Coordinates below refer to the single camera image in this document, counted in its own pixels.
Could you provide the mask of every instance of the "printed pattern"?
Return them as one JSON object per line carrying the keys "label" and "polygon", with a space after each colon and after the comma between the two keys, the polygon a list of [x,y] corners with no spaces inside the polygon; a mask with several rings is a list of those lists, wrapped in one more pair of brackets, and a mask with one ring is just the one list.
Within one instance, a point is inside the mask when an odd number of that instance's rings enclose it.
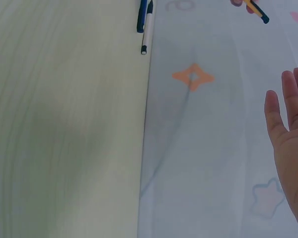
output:
{"label": "printed pattern", "polygon": [[[195,73],[198,79],[192,80],[191,74]],[[184,71],[172,74],[172,77],[184,82],[192,92],[196,91],[201,84],[210,83],[214,81],[214,77],[205,73],[198,64],[194,63]]]}
{"label": "printed pattern", "polygon": [[273,218],[277,207],[285,200],[276,178],[270,179],[267,184],[255,185],[253,196],[255,202],[251,207],[251,212],[266,219]]}

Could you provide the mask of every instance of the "pen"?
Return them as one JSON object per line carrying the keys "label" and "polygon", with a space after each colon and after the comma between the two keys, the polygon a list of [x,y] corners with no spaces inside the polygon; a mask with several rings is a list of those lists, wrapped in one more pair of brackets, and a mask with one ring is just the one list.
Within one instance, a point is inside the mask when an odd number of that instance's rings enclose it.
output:
{"label": "pen", "polygon": [[148,46],[150,44],[150,39],[152,36],[152,27],[154,22],[152,13],[153,13],[153,1],[151,0],[147,10],[146,27],[145,27],[145,33],[143,38],[143,45],[141,47],[142,55],[147,54]]}
{"label": "pen", "polygon": [[141,0],[139,12],[138,12],[138,20],[137,20],[137,32],[138,33],[144,32],[146,8],[147,8],[147,0]]}
{"label": "pen", "polygon": [[269,22],[269,17],[263,12],[262,9],[253,1],[253,0],[243,0],[247,6],[253,10],[262,20],[265,24]]}

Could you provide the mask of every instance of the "orange four-pointed star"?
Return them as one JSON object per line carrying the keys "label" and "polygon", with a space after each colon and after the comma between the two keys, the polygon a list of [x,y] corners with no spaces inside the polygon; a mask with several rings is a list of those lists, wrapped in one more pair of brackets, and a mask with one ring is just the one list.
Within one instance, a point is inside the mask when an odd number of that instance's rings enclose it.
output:
{"label": "orange four-pointed star", "polygon": [[[197,78],[196,80],[191,80],[190,79],[191,73],[195,73],[199,78]],[[203,70],[201,70],[201,68],[196,63],[194,63],[184,71],[173,73],[172,77],[188,85],[188,87],[190,87],[190,90],[192,92],[197,90],[200,84],[210,83],[214,81],[214,77],[208,73],[205,73]]]}

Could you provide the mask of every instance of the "fingernail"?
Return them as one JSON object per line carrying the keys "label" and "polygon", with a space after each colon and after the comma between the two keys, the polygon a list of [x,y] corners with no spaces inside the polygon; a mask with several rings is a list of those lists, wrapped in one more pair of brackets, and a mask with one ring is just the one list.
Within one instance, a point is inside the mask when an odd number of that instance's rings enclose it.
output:
{"label": "fingernail", "polygon": [[243,0],[230,0],[230,2],[234,5],[234,6],[241,6],[243,3]]}

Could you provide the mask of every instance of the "pink shape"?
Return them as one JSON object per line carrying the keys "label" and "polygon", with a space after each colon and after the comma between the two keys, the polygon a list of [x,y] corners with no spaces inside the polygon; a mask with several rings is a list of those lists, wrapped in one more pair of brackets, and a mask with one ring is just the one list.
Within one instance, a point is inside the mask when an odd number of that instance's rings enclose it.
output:
{"label": "pink shape", "polygon": [[298,23],[298,12],[292,11],[290,15],[293,17],[293,20]]}

